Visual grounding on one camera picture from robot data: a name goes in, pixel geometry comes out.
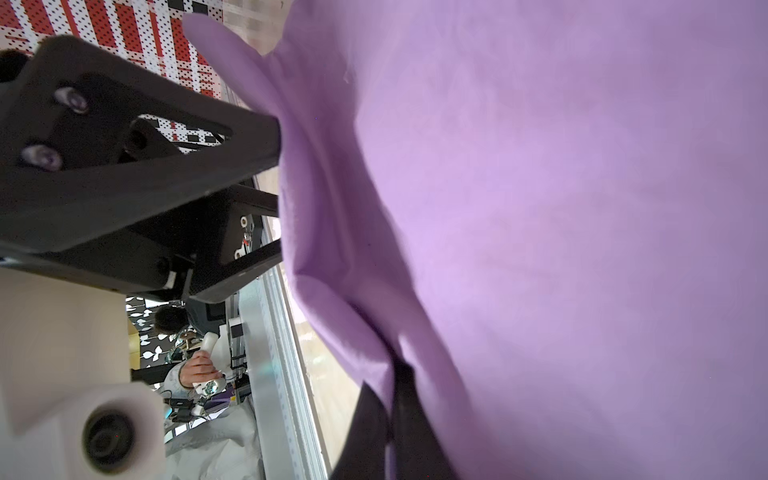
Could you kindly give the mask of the purple long pants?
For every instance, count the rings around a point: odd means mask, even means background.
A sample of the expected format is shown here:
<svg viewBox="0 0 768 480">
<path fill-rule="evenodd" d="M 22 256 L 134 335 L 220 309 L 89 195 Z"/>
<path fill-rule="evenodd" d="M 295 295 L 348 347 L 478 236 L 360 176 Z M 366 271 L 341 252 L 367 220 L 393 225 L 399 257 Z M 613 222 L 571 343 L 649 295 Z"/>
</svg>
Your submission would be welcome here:
<svg viewBox="0 0 768 480">
<path fill-rule="evenodd" d="M 464 479 L 767 475 L 767 5 L 296 1 L 187 38 L 280 123 L 284 265 Z"/>
</svg>

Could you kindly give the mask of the operator hand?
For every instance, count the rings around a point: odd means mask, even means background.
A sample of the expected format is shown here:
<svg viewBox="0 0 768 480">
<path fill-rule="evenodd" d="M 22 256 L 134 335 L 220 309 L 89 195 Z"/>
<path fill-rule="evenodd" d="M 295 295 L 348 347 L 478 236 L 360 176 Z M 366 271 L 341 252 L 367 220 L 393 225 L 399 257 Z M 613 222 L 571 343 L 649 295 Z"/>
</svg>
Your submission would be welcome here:
<svg viewBox="0 0 768 480">
<path fill-rule="evenodd" d="M 188 359 L 178 374 L 179 383 L 186 389 L 193 388 L 195 384 L 207 383 L 222 377 L 223 373 L 215 367 L 210 354 L 203 350 L 197 351 Z"/>
</svg>

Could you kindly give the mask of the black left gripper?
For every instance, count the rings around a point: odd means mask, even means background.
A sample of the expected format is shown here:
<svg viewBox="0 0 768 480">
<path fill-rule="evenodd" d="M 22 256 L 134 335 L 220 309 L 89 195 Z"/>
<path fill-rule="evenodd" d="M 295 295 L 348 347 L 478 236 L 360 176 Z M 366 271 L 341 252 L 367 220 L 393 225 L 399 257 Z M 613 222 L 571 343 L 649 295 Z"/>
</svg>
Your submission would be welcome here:
<svg viewBox="0 0 768 480">
<path fill-rule="evenodd" d="M 102 290 L 220 303 L 282 261 L 280 241 L 262 241 L 278 196 L 236 184 L 280 150 L 272 116 L 48 38 L 1 86 L 1 255 Z"/>
</svg>

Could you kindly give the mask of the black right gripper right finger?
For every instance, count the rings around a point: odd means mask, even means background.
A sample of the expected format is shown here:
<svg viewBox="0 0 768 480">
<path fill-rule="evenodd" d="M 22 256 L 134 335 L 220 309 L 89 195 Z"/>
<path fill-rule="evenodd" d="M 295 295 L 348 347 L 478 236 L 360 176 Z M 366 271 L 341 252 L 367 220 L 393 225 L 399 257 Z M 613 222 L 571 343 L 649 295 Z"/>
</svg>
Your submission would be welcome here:
<svg viewBox="0 0 768 480">
<path fill-rule="evenodd" d="M 396 361 L 394 372 L 391 422 L 396 478 L 457 479 L 424 413 L 414 370 Z"/>
</svg>

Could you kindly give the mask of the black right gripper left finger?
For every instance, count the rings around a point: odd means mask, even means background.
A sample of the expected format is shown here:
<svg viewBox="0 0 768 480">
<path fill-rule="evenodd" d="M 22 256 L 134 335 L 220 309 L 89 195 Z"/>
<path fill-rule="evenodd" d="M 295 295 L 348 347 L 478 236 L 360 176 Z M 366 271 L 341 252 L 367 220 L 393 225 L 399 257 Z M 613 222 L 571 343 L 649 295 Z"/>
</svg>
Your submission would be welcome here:
<svg viewBox="0 0 768 480">
<path fill-rule="evenodd" d="M 363 384 L 341 455 L 331 480 L 384 480 L 389 417 L 377 394 Z"/>
</svg>

